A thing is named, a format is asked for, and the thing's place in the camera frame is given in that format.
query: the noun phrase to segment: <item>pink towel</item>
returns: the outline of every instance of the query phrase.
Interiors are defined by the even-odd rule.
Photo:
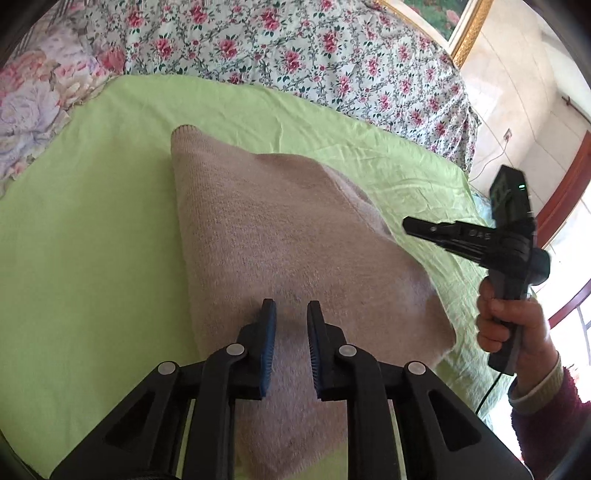
[[[203,354],[277,303],[271,386],[237,401],[251,478],[302,471],[346,440],[346,406],[316,399],[306,307],[379,361],[435,365],[455,334],[422,266],[346,178],[297,155],[255,155],[184,125],[171,139],[191,319]]]

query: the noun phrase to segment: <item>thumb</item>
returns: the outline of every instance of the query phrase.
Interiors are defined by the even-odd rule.
[[[523,325],[527,328],[539,327],[544,323],[544,312],[541,305],[534,299],[499,300],[493,299],[490,304],[492,314],[499,320]]]

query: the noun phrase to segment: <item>floral bedspread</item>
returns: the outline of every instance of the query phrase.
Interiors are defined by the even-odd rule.
[[[154,73],[290,92],[470,170],[479,121],[460,72],[435,42],[376,3],[61,3],[69,8],[61,27],[0,72],[0,179],[30,163],[65,124],[68,108],[108,78]]]

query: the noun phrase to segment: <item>painting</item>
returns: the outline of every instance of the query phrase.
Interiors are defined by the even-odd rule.
[[[461,67],[493,0],[378,0],[444,47]]]
[[[404,3],[449,41],[468,0],[404,0]]]

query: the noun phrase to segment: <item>sweater sleeve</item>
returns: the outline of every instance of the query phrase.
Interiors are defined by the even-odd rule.
[[[564,458],[587,417],[591,403],[583,403],[568,370],[560,388],[539,410],[527,413],[514,406],[513,429],[525,464],[535,480],[545,479]]]

